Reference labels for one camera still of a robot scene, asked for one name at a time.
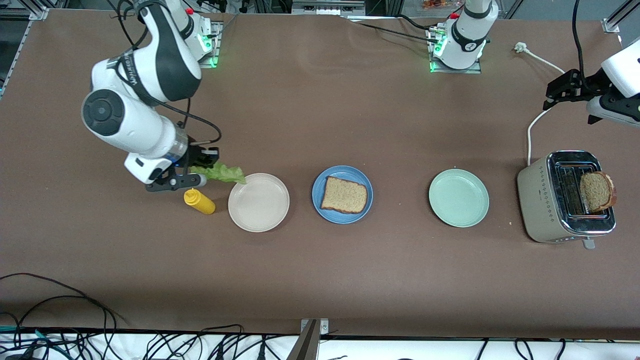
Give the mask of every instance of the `bread crust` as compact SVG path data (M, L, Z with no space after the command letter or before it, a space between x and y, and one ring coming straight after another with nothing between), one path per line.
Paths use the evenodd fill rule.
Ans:
M618 200L618 194L616 193L616 187L613 185L613 180L611 180L609 175L605 174L602 171L596 171L593 173L602 176L609 184L609 200L605 204L600 205L597 209L594 210L594 212L598 212L614 206L616 204L616 201Z
M354 183L354 184L357 184L358 186L362 186L362 187L364 188L364 190L365 190L365 191L364 191L364 196L365 196L365 198L364 198L364 206L362 206L362 210L357 211L357 212L353 212L353 211L343 211L343 210L336 209L336 208L325 207L325 206L322 206L322 204L320 204L320 208L321 208L321 209L323 209L323 210L334 210L334 211L337 211L337 212L342 213L342 214L359 214L359 213L363 212L363 211L364 211L364 209L367 207L367 202L369 201L369 192L367 191L367 187L366 187L366 186L364 186L363 184L356 183L355 181L345 180L345 179L341 179L341 178L339 178L339 177L335 177L335 176L327 176L327 179L328 179L329 177L332 177L332 178L334 178L334 179L338 179L338 180L342 180L342 181L347 181L347 182L349 182L349 183ZM324 196L326 196L326 187L324 188Z

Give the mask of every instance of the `light green plate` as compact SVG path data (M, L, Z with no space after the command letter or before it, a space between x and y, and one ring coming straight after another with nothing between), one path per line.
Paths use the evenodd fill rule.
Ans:
M458 168L439 173L429 187L433 212L451 226L476 225L489 211L489 193L474 174Z

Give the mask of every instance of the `white floor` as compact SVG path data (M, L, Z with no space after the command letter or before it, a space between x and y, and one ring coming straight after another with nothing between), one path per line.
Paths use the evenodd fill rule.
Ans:
M193 335L183 335L170 342L170 347L176 350L183 345ZM147 353L147 343L151 340L159 338L153 334L116 334L111 342L112 349L123 360L140 360ZM216 348L216 345L223 339L223 335L206 335L202 336L202 355L200 355L200 344L195 343L184 356L184 360L206 360L208 355ZM234 347L229 347L225 353L226 360L256 360L258 356L259 346L247 350L240 355L240 352L247 349L250 345L259 343L260 336L250 336L239 343L238 356L234 357ZM13 336L2 334L1 341L13 341ZM286 359L289 352L293 348L297 336L286 336L268 340L268 345L280 359ZM103 336L96 336L92 343L102 351L105 347L105 339ZM364 341L364 340L329 340L321 341L318 352L318 360L335 360L336 358L346 356L345 360L474 360L476 359L482 341ZM561 348L561 343L557 341L528 341L532 354L535 359L552 360L556 359ZM520 343L521 352L527 357L527 352L522 343ZM160 343L154 347L152 351L158 350L153 359L167 359L171 351L167 346ZM20 352L12 352L11 354L21 354ZM44 349L37 350L35 357L42 358ZM10 353L0 355L0 360L6 358ZM72 349L70 355L75 357L77 351ZM98 352L94 352L95 359L100 359ZM568 342L566 350L561 360L634 360L636 356L640 356L640 343L604 343L604 342ZM51 360L67 360L68 358L60 353L52 351L50 353ZM116 357L108 352L107 360L115 360ZM496 340L490 341L484 350L482 359L485 360L520 360L520 356L515 351L513 340ZM276 360L276 357L269 351L266 352L266 360Z

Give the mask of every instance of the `metal bracket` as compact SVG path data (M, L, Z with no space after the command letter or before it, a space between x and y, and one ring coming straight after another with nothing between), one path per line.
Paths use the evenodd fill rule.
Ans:
M31 13L31 15L29 15L29 20L44 20L47 18L48 14L49 8L45 8L44 11L40 13Z
M602 19L602 30L607 34L615 34L620 32L620 28L618 27L618 25L611 27L609 24L609 19L607 18Z
M302 319L300 322L300 332L305 330L305 327L309 323L311 319ZM319 319L320 320L320 335L327 335L329 333L329 319Z
M640 0L625 0L608 18L602 19L602 29L605 33L619 33L618 25L638 8Z
M304 319L301 328L300 336L287 356L287 360L317 360L320 332L329 330L329 320Z

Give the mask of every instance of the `white plate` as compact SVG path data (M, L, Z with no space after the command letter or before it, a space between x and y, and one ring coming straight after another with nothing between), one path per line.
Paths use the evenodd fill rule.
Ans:
M489 210L489 193L480 179L468 171L452 168L439 173L429 187L433 212L451 226L476 225Z
M261 233L278 226L289 210L289 191L270 174L246 176L246 185L236 184L229 195L229 215L241 229Z

